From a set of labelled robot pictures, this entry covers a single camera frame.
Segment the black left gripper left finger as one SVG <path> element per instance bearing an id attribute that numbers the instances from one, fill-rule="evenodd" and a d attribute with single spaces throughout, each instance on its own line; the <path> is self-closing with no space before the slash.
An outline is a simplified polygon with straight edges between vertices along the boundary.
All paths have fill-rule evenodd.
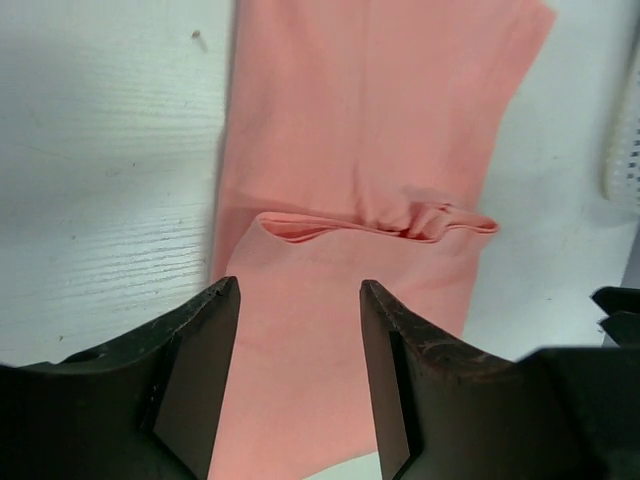
<path id="1" fill-rule="evenodd" d="M 236 337 L 223 278 L 64 361 L 1 369 L 5 479 L 204 479 Z"/>

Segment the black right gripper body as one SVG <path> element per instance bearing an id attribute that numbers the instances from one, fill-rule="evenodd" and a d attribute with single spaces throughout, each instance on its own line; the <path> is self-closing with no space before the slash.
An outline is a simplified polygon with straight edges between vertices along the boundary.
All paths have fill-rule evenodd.
<path id="1" fill-rule="evenodd" d="M 599 322 L 603 346 L 638 347 L 639 290 L 607 286 L 594 292 L 591 299 L 605 314 Z"/>

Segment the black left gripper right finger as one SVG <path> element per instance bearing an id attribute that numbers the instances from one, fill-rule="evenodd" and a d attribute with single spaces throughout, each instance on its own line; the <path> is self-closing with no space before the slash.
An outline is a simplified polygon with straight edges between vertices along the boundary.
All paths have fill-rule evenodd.
<path id="1" fill-rule="evenodd" d="M 635 479 L 639 346 L 553 347 L 511 362 L 360 289 L 386 479 Z"/>

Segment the salmon pink t-shirt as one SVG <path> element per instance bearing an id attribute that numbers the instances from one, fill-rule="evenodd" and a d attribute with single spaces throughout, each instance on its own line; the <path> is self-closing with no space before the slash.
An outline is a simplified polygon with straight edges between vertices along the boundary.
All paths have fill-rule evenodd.
<path id="1" fill-rule="evenodd" d="M 376 448 L 359 290 L 463 330 L 477 210 L 541 1 L 241 1 L 214 273 L 241 290 L 209 475 L 304 479 Z"/>

